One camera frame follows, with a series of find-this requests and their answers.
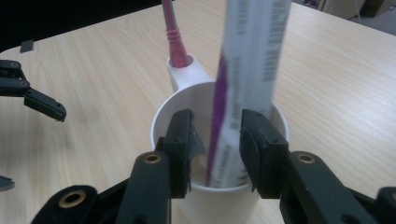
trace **white toothpaste tube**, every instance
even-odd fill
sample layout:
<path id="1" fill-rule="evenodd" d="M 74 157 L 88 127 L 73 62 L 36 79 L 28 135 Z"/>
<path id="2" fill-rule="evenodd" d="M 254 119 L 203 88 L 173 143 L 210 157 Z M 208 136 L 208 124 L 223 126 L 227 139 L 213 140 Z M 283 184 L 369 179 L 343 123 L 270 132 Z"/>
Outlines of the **white toothpaste tube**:
<path id="1" fill-rule="evenodd" d="M 246 184 L 239 155 L 242 109 L 267 118 L 290 0 L 228 0 L 208 151 L 207 185 Z"/>

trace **white paper cup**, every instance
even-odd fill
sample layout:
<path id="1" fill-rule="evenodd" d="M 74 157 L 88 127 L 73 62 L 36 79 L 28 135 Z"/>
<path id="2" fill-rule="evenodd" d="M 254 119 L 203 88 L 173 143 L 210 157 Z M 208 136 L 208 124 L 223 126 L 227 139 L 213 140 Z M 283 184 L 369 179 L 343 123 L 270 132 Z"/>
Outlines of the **white paper cup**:
<path id="1" fill-rule="evenodd" d="M 158 139 L 166 135 L 174 113 L 191 109 L 195 116 L 194 125 L 206 150 L 209 146 L 215 82 L 193 58 L 186 68 L 168 70 L 175 93 L 157 111 L 151 125 L 150 141 L 154 149 Z M 289 127 L 283 113 L 274 105 L 269 120 L 289 141 Z M 251 185 L 236 188 L 214 189 L 205 186 L 206 156 L 199 156 L 191 162 L 191 192 L 178 201 L 184 216 L 193 224 L 241 224 L 253 211 L 259 200 L 257 192 L 251 192 Z"/>

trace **toothbrush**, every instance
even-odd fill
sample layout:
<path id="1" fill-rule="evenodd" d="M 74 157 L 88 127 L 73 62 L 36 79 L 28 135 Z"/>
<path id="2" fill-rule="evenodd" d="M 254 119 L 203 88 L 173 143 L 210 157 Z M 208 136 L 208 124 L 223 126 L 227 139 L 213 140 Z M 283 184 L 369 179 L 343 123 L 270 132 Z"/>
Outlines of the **toothbrush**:
<path id="1" fill-rule="evenodd" d="M 172 0 L 162 0 L 163 15 L 165 16 L 166 34 L 169 41 L 170 63 L 175 68 L 187 67 L 191 64 L 190 57 L 181 42 L 180 31 L 177 28 Z"/>

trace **purple stripe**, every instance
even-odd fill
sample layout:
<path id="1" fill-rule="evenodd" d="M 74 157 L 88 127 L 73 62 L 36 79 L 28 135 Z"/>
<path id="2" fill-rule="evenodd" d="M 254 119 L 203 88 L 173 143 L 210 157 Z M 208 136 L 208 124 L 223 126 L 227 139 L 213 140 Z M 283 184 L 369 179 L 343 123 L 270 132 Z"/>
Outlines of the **purple stripe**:
<path id="1" fill-rule="evenodd" d="M 210 135 L 209 151 L 207 155 L 206 184 L 209 185 L 210 174 L 212 172 L 213 161 L 216 156 L 216 145 L 219 141 L 219 132 L 224 121 L 225 98 L 227 93 L 227 66 L 224 54 L 221 53 L 219 61 L 219 71 L 215 86 L 213 99 L 212 130 Z"/>

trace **wooden table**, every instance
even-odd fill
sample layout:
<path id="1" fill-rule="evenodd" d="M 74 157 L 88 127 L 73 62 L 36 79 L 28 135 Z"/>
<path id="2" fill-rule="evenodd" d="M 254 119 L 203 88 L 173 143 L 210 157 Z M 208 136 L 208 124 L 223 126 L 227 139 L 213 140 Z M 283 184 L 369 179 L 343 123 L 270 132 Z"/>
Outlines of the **wooden table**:
<path id="1" fill-rule="evenodd" d="M 224 1 L 178 0 L 188 52 L 215 77 Z M 62 103 L 65 123 L 21 98 L 0 98 L 0 223 L 28 223 L 60 189 L 99 192 L 150 151 L 156 110 L 172 93 L 161 7 L 10 49 L 32 87 Z M 290 150 L 320 156 L 347 186 L 375 197 L 396 182 L 396 37 L 292 5 L 275 102 L 290 125 Z M 174 223 L 188 223 L 173 209 Z M 282 223 L 278 201 L 261 200 L 247 223 Z"/>

